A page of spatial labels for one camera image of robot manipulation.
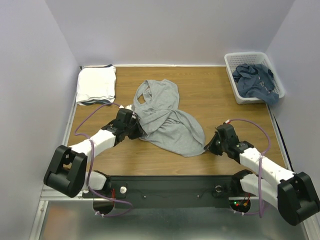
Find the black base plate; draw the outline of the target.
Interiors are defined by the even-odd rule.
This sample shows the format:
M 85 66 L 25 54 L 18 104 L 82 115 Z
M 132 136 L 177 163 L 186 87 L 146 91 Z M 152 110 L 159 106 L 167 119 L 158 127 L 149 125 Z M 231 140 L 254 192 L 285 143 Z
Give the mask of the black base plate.
M 231 175 L 113 175 L 111 186 L 116 199 L 134 209 L 229 208 L 229 200 L 246 195 L 232 190 Z

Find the aluminium frame rail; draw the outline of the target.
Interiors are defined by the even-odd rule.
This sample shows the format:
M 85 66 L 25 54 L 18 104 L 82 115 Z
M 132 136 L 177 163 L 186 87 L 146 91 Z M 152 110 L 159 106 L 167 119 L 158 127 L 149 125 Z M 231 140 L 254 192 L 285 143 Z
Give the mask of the aluminium frame rail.
M 96 216 L 91 200 L 53 195 L 39 202 L 32 240 L 315 240 L 307 224 L 291 226 L 270 207 L 263 218 L 219 208 L 134 209 Z

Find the white plastic basket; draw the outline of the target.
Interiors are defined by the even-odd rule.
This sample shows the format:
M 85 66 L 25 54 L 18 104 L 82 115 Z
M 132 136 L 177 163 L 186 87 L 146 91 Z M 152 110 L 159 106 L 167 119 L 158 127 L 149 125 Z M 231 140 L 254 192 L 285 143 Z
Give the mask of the white plastic basket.
M 233 72 L 236 70 L 236 67 L 242 64 L 248 65 L 256 65 L 262 64 L 269 68 L 274 75 L 274 92 L 279 94 L 279 100 L 285 96 L 285 90 L 281 84 L 281 81 L 278 78 L 278 75 L 272 66 L 268 56 L 263 52 L 234 52 L 227 53 L 224 56 L 225 64 L 226 64 L 226 72 L 229 77 L 229 81 L 231 84 L 232 91 L 235 96 L 235 100 L 238 104 L 256 104 L 256 103 L 265 103 L 264 101 L 256 98 L 256 97 L 241 97 L 238 89 L 237 83 L 234 81 Z

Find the grey tank top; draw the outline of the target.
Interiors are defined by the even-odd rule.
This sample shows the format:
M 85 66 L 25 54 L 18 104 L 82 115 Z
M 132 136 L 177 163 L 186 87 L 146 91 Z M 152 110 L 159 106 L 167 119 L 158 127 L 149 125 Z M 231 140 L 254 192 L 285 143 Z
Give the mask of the grey tank top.
M 145 80 L 133 98 L 144 134 L 141 140 L 183 157 L 204 153 L 205 133 L 199 122 L 179 109 L 178 86 L 167 79 Z

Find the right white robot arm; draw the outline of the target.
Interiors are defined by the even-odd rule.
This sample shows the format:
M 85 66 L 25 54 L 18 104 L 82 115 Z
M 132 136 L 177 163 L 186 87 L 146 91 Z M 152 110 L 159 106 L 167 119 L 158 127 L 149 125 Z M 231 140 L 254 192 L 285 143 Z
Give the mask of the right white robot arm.
M 320 199 L 310 176 L 288 170 L 267 158 L 251 143 L 240 141 L 230 120 L 216 128 L 204 150 L 217 156 L 227 154 L 247 168 L 231 177 L 233 194 L 257 196 L 260 204 L 266 202 L 275 207 L 292 226 L 319 213 Z

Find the blue tank top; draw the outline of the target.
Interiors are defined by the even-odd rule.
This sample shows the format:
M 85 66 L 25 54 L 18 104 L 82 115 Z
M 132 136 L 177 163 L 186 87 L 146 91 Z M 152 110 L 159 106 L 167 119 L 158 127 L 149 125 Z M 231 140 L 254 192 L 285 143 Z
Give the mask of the blue tank top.
M 258 98 L 268 105 L 279 101 L 279 94 L 275 90 L 273 72 L 263 64 L 241 64 L 232 73 L 237 83 L 237 90 L 243 98 Z

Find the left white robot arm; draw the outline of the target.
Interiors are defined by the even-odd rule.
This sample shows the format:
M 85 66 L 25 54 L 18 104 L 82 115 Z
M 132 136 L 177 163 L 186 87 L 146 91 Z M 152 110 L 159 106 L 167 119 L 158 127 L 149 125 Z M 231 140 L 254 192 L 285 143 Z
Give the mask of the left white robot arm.
M 96 134 L 72 146 L 58 146 L 52 156 L 43 183 L 70 197 L 84 190 L 94 190 L 100 197 L 113 193 L 111 178 L 99 171 L 87 170 L 94 158 L 125 138 L 138 139 L 143 130 L 138 116 L 128 108 L 120 108 L 116 118 Z

